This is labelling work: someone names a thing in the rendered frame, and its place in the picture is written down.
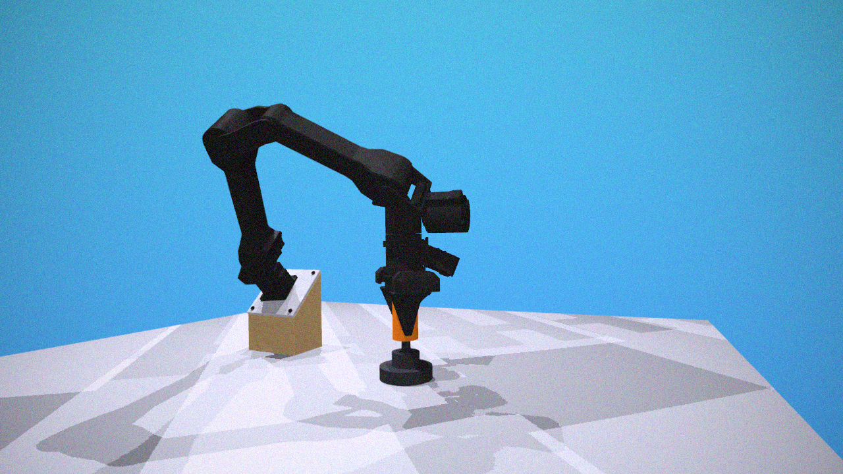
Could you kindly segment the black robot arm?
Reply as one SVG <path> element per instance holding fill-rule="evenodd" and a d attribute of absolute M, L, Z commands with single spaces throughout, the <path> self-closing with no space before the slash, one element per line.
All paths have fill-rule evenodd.
<path fill-rule="evenodd" d="M 268 225 L 255 166 L 258 148 L 276 142 L 345 175 L 373 206 L 385 207 L 385 234 L 421 234 L 422 224 L 427 233 L 468 233 L 466 195 L 431 192 L 433 183 L 401 154 L 350 143 L 285 104 L 232 108 L 203 133 L 202 143 L 226 175 L 240 224 L 238 279 L 256 284 L 261 301 L 285 300 L 298 278 L 277 262 L 285 243 L 282 231 Z"/>

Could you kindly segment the orange cylinder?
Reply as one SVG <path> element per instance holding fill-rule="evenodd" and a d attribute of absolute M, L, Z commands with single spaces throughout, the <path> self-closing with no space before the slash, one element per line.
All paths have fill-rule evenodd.
<path fill-rule="evenodd" d="M 393 340 L 394 341 L 403 341 L 403 342 L 411 342 L 411 341 L 418 341 L 418 316 L 416 316 L 416 322 L 414 325 L 412 336 L 404 336 L 402 331 L 402 327 L 400 326 L 400 322 L 398 322 L 398 316 L 396 314 L 396 310 L 394 308 L 394 304 L 392 301 L 392 310 L 393 310 Z"/>

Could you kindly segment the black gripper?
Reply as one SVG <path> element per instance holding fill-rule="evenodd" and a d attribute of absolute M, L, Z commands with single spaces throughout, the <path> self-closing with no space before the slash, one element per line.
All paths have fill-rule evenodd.
<path fill-rule="evenodd" d="M 425 240 L 422 234 L 386 234 L 386 266 L 377 268 L 375 282 L 380 287 L 393 316 L 392 301 L 404 336 L 412 336 L 420 303 L 431 293 L 440 292 L 440 277 L 420 267 Z"/>

